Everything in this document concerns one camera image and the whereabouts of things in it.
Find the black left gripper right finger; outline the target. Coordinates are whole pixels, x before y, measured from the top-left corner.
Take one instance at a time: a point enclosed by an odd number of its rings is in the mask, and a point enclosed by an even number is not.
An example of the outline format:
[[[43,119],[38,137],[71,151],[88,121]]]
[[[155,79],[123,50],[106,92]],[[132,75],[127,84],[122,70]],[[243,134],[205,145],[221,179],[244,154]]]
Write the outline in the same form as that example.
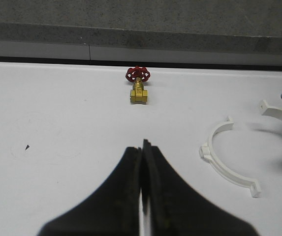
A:
[[[144,212],[153,236],[256,236],[248,222],[191,188],[158,147],[144,140],[140,174]]]

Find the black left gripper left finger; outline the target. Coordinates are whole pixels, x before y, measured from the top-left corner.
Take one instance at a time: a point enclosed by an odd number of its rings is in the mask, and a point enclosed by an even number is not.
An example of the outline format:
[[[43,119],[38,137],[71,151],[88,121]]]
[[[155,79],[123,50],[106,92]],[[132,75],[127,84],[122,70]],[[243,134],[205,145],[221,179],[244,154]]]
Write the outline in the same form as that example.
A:
[[[141,150],[128,147],[105,182],[78,206],[45,224],[40,236],[139,235]]]

